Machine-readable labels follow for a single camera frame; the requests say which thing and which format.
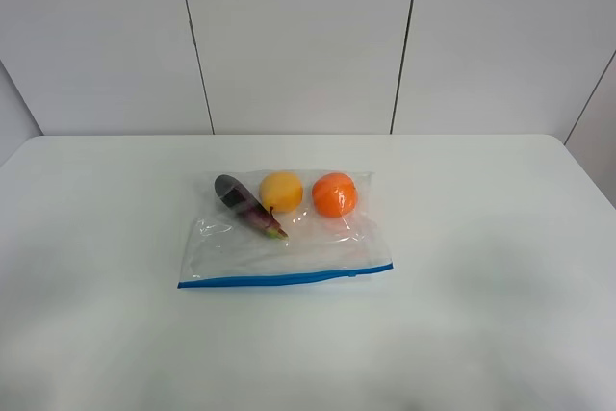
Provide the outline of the yellow toy pear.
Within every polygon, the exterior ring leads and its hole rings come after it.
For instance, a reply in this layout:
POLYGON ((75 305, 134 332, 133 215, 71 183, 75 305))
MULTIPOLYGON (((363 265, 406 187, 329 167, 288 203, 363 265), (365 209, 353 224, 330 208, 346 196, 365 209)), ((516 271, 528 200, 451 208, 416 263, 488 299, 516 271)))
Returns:
POLYGON ((303 185, 295 173, 277 171, 262 180, 259 195, 262 205, 269 213, 290 213, 302 202, 303 185))

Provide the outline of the purple toy eggplant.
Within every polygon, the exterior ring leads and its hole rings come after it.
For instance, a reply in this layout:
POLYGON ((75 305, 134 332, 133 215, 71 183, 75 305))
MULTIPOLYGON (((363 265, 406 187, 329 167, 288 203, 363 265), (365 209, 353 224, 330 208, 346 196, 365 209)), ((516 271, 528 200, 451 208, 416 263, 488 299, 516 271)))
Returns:
POLYGON ((238 179, 228 174, 219 175, 214 188, 220 201, 244 224, 269 238, 288 238, 272 212, 268 212, 238 179))

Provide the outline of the orange toy tangerine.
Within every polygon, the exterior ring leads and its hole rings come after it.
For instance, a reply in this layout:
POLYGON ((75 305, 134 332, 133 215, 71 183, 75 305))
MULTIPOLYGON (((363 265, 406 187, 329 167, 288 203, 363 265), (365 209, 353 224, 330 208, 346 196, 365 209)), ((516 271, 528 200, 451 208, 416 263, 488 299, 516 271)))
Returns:
POLYGON ((325 174, 315 182, 312 199, 317 212, 326 218, 340 218, 352 212, 358 203, 353 180, 341 172, 325 174))

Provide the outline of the clear zip bag blue zipper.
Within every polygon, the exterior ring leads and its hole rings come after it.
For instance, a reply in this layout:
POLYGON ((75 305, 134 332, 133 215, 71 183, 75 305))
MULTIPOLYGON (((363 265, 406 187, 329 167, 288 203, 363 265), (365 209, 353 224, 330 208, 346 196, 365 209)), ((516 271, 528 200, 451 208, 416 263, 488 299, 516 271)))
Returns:
MULTIPOLYGON (((325 171, 297 171, 303 185, 301 204, 290 213, 273 214, 287 233, 286 240, 252 229, 220 201, 214 182, 222 174, 227 173, 204 173, 193 185, 197 215, 185 245, 179 288, 299 285, 393 269, 389 249, 368 213, 371 173, 350 173, 358 192, 357 206, 340 218, 326 218, 317 212, 311 195, 325 171)), ((228 175, 261 203, 257 190, 266 171, 228 175)))

